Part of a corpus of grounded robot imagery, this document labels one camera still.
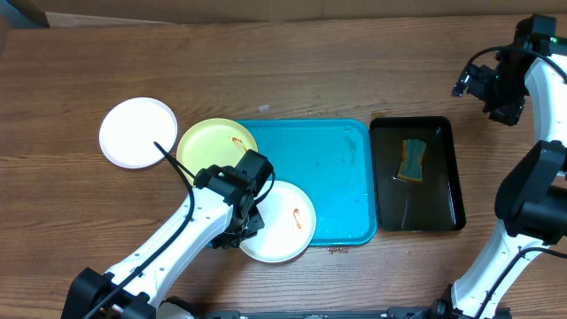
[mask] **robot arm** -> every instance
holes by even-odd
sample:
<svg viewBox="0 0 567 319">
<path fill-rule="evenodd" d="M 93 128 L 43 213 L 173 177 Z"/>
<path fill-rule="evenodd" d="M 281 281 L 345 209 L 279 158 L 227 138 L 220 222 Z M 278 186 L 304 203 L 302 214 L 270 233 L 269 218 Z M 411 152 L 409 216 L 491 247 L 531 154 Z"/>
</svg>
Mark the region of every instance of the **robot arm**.
<svg viewBox="0 0 567 319">
<path fill-rule="evenodd" d="M 213 248 L 238 247 L 242 240 L 254 237 L 264 227 L 254 198 L 273 170 L 266 157 L 250 150 L 236 167 L 212 165 L 201 169 L 193 181 L 195 203 L 191 203 L 190 194 L 148 241 L 103 275 L 84 269 L 71 283 L 61 318 L 83 318 L 91 313 L 108 312 L 111 307 L 122 319 L 155 319 L 156 309 L 159 309 L 158 318 L 192 319 L 188 312 L 173 304 L 161 309 L 161 301 L 207 243 L 211 242 Z M 189 207 L 194 210 L 188 216 Z M 131 278 L 141 264 L 147 266 Z M 103 309 L 98 309 L 95 305 L 101 303 Z"/>
<path fill-rule="evenodd" d="M 142 273 L 124 287 L 133 296 L 145 293 L 148 304 L 158 308 L 175 280 L 189 266 L 198 252 L 207 243 L 228 228 L 232 217 L 232 206 L 223 203 L 224 198 L 209 189 L 196 189 L 195 212 L 190 222 L 177 239 L 156 258 Z M 118 285 L 171 237 L 183 222 L 190 205 L 188 196 L 175 214 L 156 231 L 148 241 L 120 263 L 106 272 L 114 274 L 112 283 Z"/>
<path fill-rule="evenodd" d="M 521 47 L 549 56 L 567 70 L 567 46 L 555 38 L 555 19 L 532 16 L 517 26 L 515 41 Z M 550 185 L 564 175 L 567 144 L 567 85 L 548 62 L 529 53 L 501 51 L 492 70 L 470 65 L 454 86 L 453 95 L 464 90 L 485 101 L 490 119 L 515 125 L 524 110 L 524 97 L 532 97 L 535 146 L 502 182 L 494 205 L 501 220 L 472 267 L 451 287 L 453 316 L 493 318 L 508 288 L 540 252 L 529 252 L 505 274 L 506 268 L 526 248 L 548 248 L 567 234 L 567 191 Z M 485 299 L 489 302 L 483 307 Z"/>
</svg>

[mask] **cardboard box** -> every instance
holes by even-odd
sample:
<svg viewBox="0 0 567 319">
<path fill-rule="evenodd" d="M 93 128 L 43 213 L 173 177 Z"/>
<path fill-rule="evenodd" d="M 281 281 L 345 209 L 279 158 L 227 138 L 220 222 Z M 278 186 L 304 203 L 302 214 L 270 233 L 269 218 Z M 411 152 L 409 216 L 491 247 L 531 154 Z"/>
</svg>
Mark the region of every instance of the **cardboard box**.
<svg viewBox="0 0 567 319">
<path fill-rule="evenodd" d="M 169 22 L 139 19 L 108 18 L 72 13 L 46 12 L 45 17 L 51 27 L 95 27 L 95 26 L 133 26 L 141 24 L 168 24 Z"/>
<path fill-rule="evenodd" d="M 38 12 L 141 23 L 242 22 L 567 12 L 564 0 L 8 0 Z"/>
</svg>

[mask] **white plate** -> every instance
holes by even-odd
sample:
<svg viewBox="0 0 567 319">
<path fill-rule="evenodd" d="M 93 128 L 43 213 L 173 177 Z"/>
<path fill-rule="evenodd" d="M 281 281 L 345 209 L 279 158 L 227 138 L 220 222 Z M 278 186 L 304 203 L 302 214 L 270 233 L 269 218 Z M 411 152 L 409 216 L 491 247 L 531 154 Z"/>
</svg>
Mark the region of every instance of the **white plate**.
<svg viewBox="0 0 567 319">
<path fill-rule="evenodd" d="M 268 190 L 266 182 L 260 195 Z M 258 204 L 266 226 L 258 235 L 246 239 L 240 248 L 250 257 L 264 262 L 282 262 L 303 252 L 315 233 L 315 208 L 297 186 L 276 181 L 268 196 Z"/>
<path fill-rule="evenodd" d="M 175 115 L 163 102 L 136 97 L 116 105 L 105 117 L 98 142 L 112 163 L 124 168 L 148 167 L 163 159 L 153 142 L 167 152 L 177 138 Z"/>
</svg>

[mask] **sponge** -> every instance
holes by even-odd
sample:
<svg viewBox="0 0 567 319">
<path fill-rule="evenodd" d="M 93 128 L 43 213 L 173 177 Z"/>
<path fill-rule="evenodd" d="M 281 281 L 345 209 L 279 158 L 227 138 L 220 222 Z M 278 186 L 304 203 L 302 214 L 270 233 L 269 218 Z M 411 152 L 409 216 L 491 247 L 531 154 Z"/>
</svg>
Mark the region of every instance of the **sponge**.
<svg viewBox="0 0 567 319">
<path fill-rule="evenodd" d="M 418 139 L 407 139 L 402 142 L 401 162 L 397 178 L 414 183 L 422 183 L 422 159 L 425 153 L 425 142 Z"/>
</svg>

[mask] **wooden table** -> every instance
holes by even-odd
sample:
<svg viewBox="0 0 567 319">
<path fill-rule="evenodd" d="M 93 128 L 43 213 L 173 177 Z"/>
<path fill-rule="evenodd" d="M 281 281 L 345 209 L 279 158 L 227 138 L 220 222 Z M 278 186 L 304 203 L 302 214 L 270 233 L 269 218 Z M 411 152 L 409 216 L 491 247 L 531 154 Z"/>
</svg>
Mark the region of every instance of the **wooden table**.
<svg viewBox="0 0 567 319">
<path fill-rule="evenodd" d="M 348 253 L 309 248 L 279 265 L 205 249 L 170 292 L 246 312 L 429 306 L 484 246 L 495 192 L 532 146 L 530 106 L 508 128 L 489 121 L 474 97 L 449 94 L 468 58 L 510 43 L 522 18 L 10 31 L 0 61 L 0 316 L 59 317 L 83 268 L 103 272 L 120 261 L 184 199 L 167 163 L 124 170 L 99 150 L 106 112 L 141 96 L 168 104 L 181 133 L 213 117 L 369 124 L 446 116 L 467 214 L 462 231 L 379 230 Z M 558 34 L 567 35 L 567 16 L 558 19 Z M 567 317 L 566 267 L 539 257 L 502 305 L 515 318 Z"/>
</svg>

